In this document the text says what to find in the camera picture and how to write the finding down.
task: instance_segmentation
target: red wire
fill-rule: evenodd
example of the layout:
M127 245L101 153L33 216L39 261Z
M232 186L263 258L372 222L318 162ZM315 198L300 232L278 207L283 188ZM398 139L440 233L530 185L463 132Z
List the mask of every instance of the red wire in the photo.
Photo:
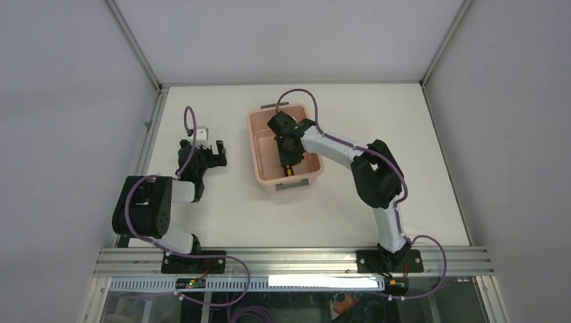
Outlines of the red wire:
M210 271L210 261L204 260L204 263L208 265L208 268L206 268L206 271L202 274L202 276L199 279L206 277L206 275L208 275L208 272Z

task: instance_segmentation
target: robotic arm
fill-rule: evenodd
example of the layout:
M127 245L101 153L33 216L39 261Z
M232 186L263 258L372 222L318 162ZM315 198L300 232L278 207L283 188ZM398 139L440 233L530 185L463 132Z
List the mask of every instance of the robotic arm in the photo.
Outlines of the robotic arm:
M398 264L410 250L411 245L401 236L397 225L395 201L398 200L402 188L394 171L375 155L352 149L322 135L312 120L304 119L296 122L290 115L280 111L267 124L275 133L279 159L286 176L293 174L292 166L304 159L303 154L306 151L327 157L352 172L359 197L372 207L378 229L377 246L385 259L385 269L391 270ZM384 142L375 140L371 144L361 144L352 140L343 140L376 151L400 171Z
M172 203L196 203L204 193L203 177L206 170L228 165L224 142L216 141L218 154L208 141L208 128L197 127L188 132L188 139L180 141L176 174L179 180L171 176L157 176L145 181L137 188L131 198L131 223L135 231L142 236L153 238L161 245L184 254L200 254L200 243L193 234L170 225L170 207ZM196 137L195 152L188 166L179 174L192 148L192 138ZM127 176L123 190L115 207L112 218L113 231L134 238L125 221L125 203L129 190L143 176Z

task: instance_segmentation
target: white wall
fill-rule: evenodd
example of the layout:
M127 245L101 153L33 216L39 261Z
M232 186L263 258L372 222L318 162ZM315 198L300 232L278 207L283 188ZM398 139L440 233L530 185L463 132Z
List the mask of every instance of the white wall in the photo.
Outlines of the white wall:
M571 2L478 0L427 87L513 322L571 322Z
M0 9L0 322L74 322L153 90L102 1Z
M118 0L162 83L419 81L462 0Z

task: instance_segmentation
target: plastic container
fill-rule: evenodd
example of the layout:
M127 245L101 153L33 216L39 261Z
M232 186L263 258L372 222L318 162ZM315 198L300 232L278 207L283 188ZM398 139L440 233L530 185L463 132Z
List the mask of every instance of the plastic container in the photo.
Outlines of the plastic container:
M297 122L309 117L309 111L303 104L280 106L280 110L292 116ZM293 167L294 175L286 176L279 162L277 143L273 131L267 122L275 115L275 105L248 113L248 133L250 147L254 159L256 179L267 192L275 192L286 188L311 185L317 176L323 173L323 160L316 153L304 154L304 159Z

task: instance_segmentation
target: white platform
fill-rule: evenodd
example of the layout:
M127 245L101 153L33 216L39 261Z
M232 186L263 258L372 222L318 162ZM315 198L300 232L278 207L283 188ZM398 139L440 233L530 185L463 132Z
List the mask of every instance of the white platform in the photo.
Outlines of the white platform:
M212 143L224 141L228 156L228 167L206 172L199 203L173 205L173 225L196 234L209 247L376 244L372 211L359 199L350 172L342 166L324 158L325 172L313 186L268 194L258 185L246 114L276 102L294 87L316 96L325 130L387 143L409 186L409 198L401 205L409 236L428 234L448 246L469 244L418 84L171 87L148 174L173 176L178 168L176 152L185 138L182 114L187 105L194 108L198 125L209 128ZM304 103L312 111L305 94L290 94L285 100Z

